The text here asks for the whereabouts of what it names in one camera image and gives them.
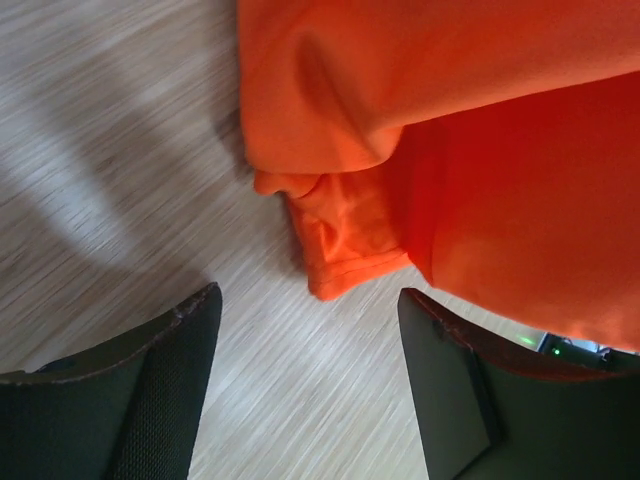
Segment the orange t-shirt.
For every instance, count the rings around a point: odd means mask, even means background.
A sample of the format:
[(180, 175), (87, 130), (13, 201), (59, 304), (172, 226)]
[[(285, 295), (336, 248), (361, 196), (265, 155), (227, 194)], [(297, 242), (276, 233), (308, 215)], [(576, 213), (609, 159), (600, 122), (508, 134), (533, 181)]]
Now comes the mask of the orange t-shirt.
[(414, 265), (562, 336), (639, 346), (635, 1), (241, 1), (254, 185), (310, 291)]

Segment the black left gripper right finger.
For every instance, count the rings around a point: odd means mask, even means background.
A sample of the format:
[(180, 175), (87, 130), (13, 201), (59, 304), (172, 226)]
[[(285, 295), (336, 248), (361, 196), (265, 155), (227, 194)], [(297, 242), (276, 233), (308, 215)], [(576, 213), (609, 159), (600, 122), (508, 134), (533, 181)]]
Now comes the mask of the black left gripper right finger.
[(639, 359), (518, 345), (404, 289), (404, 357), (432, 479), (635, 479)]

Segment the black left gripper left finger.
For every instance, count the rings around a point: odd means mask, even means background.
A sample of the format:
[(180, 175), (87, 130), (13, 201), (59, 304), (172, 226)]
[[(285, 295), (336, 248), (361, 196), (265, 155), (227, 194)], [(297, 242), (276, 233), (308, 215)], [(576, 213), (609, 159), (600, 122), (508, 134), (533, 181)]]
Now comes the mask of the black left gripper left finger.
[(210, 283), (92, 348), (2, 374), (2, 478), (187, 478), (221, 311)]

